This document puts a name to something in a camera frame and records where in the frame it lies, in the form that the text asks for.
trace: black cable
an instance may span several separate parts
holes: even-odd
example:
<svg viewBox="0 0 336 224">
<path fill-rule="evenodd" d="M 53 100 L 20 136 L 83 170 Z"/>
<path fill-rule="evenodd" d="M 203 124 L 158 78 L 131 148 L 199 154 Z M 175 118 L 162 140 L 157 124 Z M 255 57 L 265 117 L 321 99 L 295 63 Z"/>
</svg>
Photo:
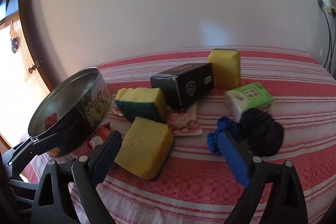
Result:
<svg viewBox="0 0 336 224">
<path fill-rule="evenodd" d="M 329 53 L 330 53 L 330 49 L 332 47 L 332 44 L 331 44 L 331 32 L 330 32 L 330 26 L 329 26 L 329 21 L 328 21 L 328 18 L 327 18 L 327 15 L 325 14 L 325 12 L 323 11 L 323 8 L 321 7 L 321 10 L 324 14 L 324 17 L 327 21 L 327 24 L 328 24 L 328 31 L 329 31 L 329 48 L 328 48 L 328 53 L 327 53 L 327 58 L 325 60 L 325 63 L 324 63 L 324 67 L 326 67 L 326 64 L 328 63 L 328 59 L 329 59 Z"/>
<path fill-rule="evenodd" d="M 334 25 L 335 25 L 335 35 L 334 35 L 334 44 L 333 44 L 333 47 L 332 47 L 332 49 L 331 49 L 331 56 L 330 56 L 330 63 L 329 63 L 329 67 L 328 67 L 328 69 L 329 69 L 329 73 L 330 73 L 330 71 L 331 71 L 331 62 L 332 62 L 332 58 L 333 58 L 333 56 L 334 56 L 334 50 L 335 50 L 335 42 L 336 42 L 336 14 L 334 14 Z"/>
</svg>

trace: shield logo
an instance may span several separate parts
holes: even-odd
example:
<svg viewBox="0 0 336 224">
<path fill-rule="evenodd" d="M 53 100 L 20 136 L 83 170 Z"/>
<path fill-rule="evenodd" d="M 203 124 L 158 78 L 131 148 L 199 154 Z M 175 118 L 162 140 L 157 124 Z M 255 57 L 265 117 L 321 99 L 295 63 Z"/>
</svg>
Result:
<svg viewBox="0 0 336 224">
<path fill-rule="evenodd" d="M 186 86 L 187 93 L 190 96 L 193 96 L 196 91 L 196 83 L 194 81 L 190 81 Z"/>
</svg>

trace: bed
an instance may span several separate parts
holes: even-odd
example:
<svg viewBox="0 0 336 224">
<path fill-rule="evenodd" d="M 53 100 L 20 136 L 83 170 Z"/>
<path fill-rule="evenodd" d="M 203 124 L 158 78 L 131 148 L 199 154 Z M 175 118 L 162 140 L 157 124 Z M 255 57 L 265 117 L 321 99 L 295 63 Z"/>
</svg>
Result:
<svg viewBox="0 0 336 224">
<path fill-rule="evenodd" d="M 317 223 L 336 197 L 336 81 L 308 54 L 275 47 L 227 47 L 240 51 L 241 85 L 259 82 L 274 97 L 271 115 L 285 129 L 277 155 L 291 160 L 305 195 L 309 223 Z M 98 65 L 113 94 L 123 87 L 150 87 L 149 77 L 190 62 L 206 62 L 213 47 L 188 48 Z M 202 135 L 176 137 L 162 173 L 154 181 L 138 178 L 114 164 L 97 191 L 116 223 L 224 223 L 243 192 L 222 156 L 207 149 L 206 135 L 219 117 L 231 114 L 224 90 L 198 101 Z M 125 134 L 130 122 L 109 111 L 104 122 Z M 37 182 L 49 157 L 35 157 L 26 168 Z M 251 223 L 258 223 L 270 185 Z M 71 196 L 81 223 L 88 223 L 74 184 Z"/>
</svg>

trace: sponge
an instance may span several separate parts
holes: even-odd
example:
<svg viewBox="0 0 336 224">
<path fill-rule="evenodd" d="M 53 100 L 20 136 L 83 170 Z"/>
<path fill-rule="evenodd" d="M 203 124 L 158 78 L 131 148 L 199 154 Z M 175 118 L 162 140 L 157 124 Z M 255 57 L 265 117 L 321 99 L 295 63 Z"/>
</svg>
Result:
<svg viewBox="0 0 336 224">
<path fill-rule="evenodd" d="M 157 177 L 173 145 L 166 124 L 137 117 L 125 135 L 115 162 L 132 174 L 151 180 Z"/>
<path fill-rule="evenodd" d="M 215 49 L 210 52 L 208 62 L 212 65 L 216 88 L 235 89 L 240 81 L 240 55 L 235 50 Z"/>
<path fill-rule="evenodd" d="M 167 122 L 168 107 L 159 88 L 123 88 L 118 91 L 115 104 L 130 122 L 135 117 Z"/>
</svg>

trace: green tissue pack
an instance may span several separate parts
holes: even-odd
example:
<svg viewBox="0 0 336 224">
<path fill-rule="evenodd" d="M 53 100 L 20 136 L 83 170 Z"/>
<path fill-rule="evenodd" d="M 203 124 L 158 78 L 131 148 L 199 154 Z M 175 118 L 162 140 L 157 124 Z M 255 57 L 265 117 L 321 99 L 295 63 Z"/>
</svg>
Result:
<svg viewBox="0 0 336 224">
<path fill-rule="evenodd" d="M 273 97 L 257 82 L 228 90 L 224 97 L 224 104 L 236 122 L 239 122 L 242 113 L 249 108 L 270 111 L 273 101 Z"/>
</svg>

